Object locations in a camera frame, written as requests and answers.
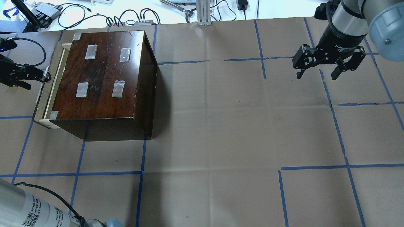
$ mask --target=duct tape piece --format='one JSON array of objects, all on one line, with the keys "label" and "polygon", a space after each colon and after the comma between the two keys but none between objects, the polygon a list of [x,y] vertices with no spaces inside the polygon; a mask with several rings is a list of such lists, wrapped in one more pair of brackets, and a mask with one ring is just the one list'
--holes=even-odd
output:
[{"label": "duct tape piece", "polygon": [[86,98],[88,90],[88,82],[78,83],[77,85],[77,98]]},{"label": "duct tape piece", "polygon": [[95,59],[95,54],[97,53],[97,45],[88,45],[86,56],[84,59]]},{"label": "duct tape piece", "polygon": [[58,113],[59,113],[59,111],[52,110],[52,111],[50,112],[49,120],[50,120],[50,121],[56,120]]},{"label": "duct tape piece", "polygon": [[122,48],[121,55],[119,56],[119,62],[129,62],[130,48]]},{"label": "duct tape piece", "polygon": [[73,36],[73,40],[80,40],[81,33],[75,33]]},{"label": "duct tape piece", "polygon": [[125,86],[124,80],[115,80],[114,90],[112,91],[112,98],[122,98],[124,86]]}]

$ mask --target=blue object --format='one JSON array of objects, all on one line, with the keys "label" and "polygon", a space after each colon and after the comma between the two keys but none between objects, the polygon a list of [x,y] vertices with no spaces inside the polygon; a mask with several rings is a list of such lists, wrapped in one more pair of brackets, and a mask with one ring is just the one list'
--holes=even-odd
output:
[{"label": "blue object", "polygon": [[383,58],[404,61],[404,2],[380,12],[370,23],[369,35]]}]

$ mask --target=qr code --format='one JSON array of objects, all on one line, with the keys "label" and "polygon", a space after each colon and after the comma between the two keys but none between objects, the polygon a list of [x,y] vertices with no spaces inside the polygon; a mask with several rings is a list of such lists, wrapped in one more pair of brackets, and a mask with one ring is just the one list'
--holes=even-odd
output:
[{"label": "qr code", "polygon": [[39,218],[39,215],[36,215],[36,214],[30,212],[28,214],[27,218],[25,219],[23,225],[34,227],[38,218]]}]

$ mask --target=plug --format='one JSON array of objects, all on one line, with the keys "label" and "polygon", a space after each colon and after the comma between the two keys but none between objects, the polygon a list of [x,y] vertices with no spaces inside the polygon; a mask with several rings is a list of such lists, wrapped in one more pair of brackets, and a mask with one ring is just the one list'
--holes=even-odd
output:
[{"label": "plug", "polygon": [[243,11],[248,8],[248,0],[237,0],[238,10]]}]

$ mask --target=wire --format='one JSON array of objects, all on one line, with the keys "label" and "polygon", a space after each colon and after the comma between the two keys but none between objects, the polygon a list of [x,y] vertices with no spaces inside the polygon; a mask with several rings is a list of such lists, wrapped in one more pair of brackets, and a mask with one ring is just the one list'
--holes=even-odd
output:
[{"label": "wire", "polygon": [[129,12],[129,11],[134,12],[134,13],[136,14],[136,17],[137,17],[138,21],[140,21],[140,18],[141,18],[141,17],[139,18],[139,15],[137,14],[137,12],[134,11],[134,10],[132,10],[132,9],[127,9],[127,10],[125,10],[125,11],[121,14],[121,16],[119,16],[119,20],[121,20],[122,16],[123,16],[126,12]]},{"label": "wire", "polygon": [[96,15],[92,15],[92,16],[86,17],[86,18],[84,18],[84,19],[82,19],[82,20],[80,20],[80,21],[77,21],[76,23],[72,24],[71,26],[69,26],[69,27],[63,29],[63,31],[64,31],[64,30],[67,30],[67,29],[69,29],[69,28],[75,27],[75,26],[79,25],[81,22],[83,22],[83,21],[85,21],[85,20],[87,20],[87,19],[90,19],[91,17],[96,17],[96,16],[103,16],[103,17],[105,17],[105,18],[108,18],[108,17],[105,16],[105,15],[102,15],[102,14],[97,13]]},{"label": "wire", "polygon": [[39,44],[38,42],[36,42],[36,41],[34,41],[34,40],[27,39],[27,38],[19,38],[19,37],[11,38],[10,40],[11,40],[11,41],[13,41],[13,40],[26,40],[26,41],[30,41],[30,42],[35,43],[36,45],[38,45],[38,46],[41,48],[42,52],[44,53],[44,58],[42,59],[42,61],[41,61],[40,63],[35,64],[35,65],[28,65],[28,64],[22,65],[22,64],[17,64],[17,63],[14,63],[14,62],[9,62],[9,61],[5,61],[5,60],[1,60],[1,59],[0,59],[0,61],[7,62],[7,63],[13,64],[13,65],[17,65],[17,66],[23,66],[23,67],[24,67],[24,66],[35,67],[35,66],[38,66],[38,65],[40,65],[40,64],[42,64],[42,63],[45,62],[45,59],[46,59],[46,52],[45,52],[45,49],[44,49],[44,47],[42,47],[42,45]]},{"label": "wire", "polygon": [[72,213],[76,216],[76,218],[80,219],[80,226],[82,226],[82,225],[81,225],[81,222],[83,222],[83,225],[84,225],[84,218],[83,218],[82,216],[80,216],[80,215],[76,212],[76,210],[75,210],[65,199],[63,199],[63,198],[62,198],[60,195],[58,195],[57,193],[55,193],[55,192],[53,192],[53,191],[51,191],[51,190],[49,190],[49,189],[47,189],[47,188],[45,188],[45,187],[42,187],[42,186],[39,186],[39,185],[27,184],[27,183],[25,183],[25,182],[20,182],[20,183],[14,184],[14,186],[18,186],[18,185],[24,185],[24,186],[27,186],[27,187],[38,188],[38,189],[44,190],[44,191],[46,191],[46,192],[48,192],[48,193],[54,195],[56,198],[58,198],[60,201],[62,201],[62,203],[64,203],[64,204],[69,208],[69,210],[72,211]]},{"label": "wire", "polygon": [[257,3],[257,17],[256,17],[256,19],[258,19],[258,12],[259,12],[259,0],[258,0],[258,3]]},{"label": "wire", "polygon": [[[59,6],[63,6],[63,5],[67,5],[67,4],[69,4],[69,5],[68,5],[67,7],[65,7],[62,11],[60,11],[61,13],[60,13],[60,15],[59,15],[58,18],[57,18],[58,24],[59,24],[61,27],[63,27],[63,28],[70,28],[70,27],[75,27],[75,26],[79,25],[79,24],[80,24],[83,20],[85,20],[85,18],[86,18],[86,9],[87,9],[89,12],[91,12],[91,9],[90,9],[90,8],[87,8],[87,7],[85,7],[85,6],[81,5],[81,4],[64,3],[64,4],[61,4],[61,5],[59,5]],[[61,24],[60,24],[60,17],[62,16],[63,12],[64,12],[67,8],[72,7],[72,6],[78,6],[78,7],[80,7],[80,8],[83,10],[83,12],[84,12],[83,18],[82,18],[80,21],[76,22],[74,26],[66,27],[66,26],[61,25]]]},{"label": "wire", "polygon": [[161,22],[160,22],[160,17],[158,16],[158,14],[157,14],[154,10],[149,9],[149,8],[144,8],[144,9],[142,9],[142,10],[140,11],[140,18],[142,18],[142,12],[143,12],[143,19],[145,19],[145,13],[146,13],[147,11],[151,11],[151,12],[154,14],[154,16],[155,16],[156,19],[157,19],[157,24],[161,24]]},{"label": "wire", "polygon": [[230,10],[232,13],[234,13],[235,18],[234,18],[232,21],[236,20],[236,19],[237,19],[237,14],[230,8],[229,3],[228,3],[226,0],[221,0],[221,1],[220,1],[219,3],[217,3],[216,5],[211,6],[211,8],[218,6],[221,2],[225,2],[225,3],[227,4],[227,7],[229,8],[229,10]]}]

